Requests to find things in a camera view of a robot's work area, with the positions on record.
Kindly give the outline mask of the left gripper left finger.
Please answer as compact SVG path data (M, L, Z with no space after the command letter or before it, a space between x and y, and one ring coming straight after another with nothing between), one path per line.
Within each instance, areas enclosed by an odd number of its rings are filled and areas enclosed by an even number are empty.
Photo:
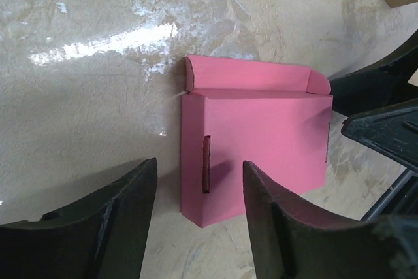
M139 278L157 189L157 160L39 221L1 226L2 278Z

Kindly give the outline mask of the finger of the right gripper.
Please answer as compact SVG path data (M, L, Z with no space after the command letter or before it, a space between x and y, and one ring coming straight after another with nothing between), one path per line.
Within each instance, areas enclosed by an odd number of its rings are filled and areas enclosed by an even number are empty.
M330 80L333 111L344 116L417 98L417 33L383 59Z

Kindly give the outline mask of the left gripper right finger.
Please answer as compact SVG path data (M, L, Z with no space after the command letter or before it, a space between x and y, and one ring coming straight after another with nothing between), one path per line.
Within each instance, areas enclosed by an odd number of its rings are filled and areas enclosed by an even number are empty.
M352 220L303 199L250 161L243 189L258 278L417 277L417 216Z

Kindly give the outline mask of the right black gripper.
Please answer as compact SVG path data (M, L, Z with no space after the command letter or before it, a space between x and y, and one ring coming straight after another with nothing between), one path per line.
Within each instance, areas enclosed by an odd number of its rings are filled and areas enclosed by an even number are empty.
M343 122L341 133L407 168L361 221L417 215L417 101L352 115Z

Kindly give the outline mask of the pink paper box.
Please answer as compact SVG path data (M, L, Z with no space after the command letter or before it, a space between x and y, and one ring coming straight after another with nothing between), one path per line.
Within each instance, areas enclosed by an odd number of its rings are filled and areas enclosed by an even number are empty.
M329 80L303 65L188 55L182 96L181 212L207 227L243 214L251 161L296 194L325 183Z

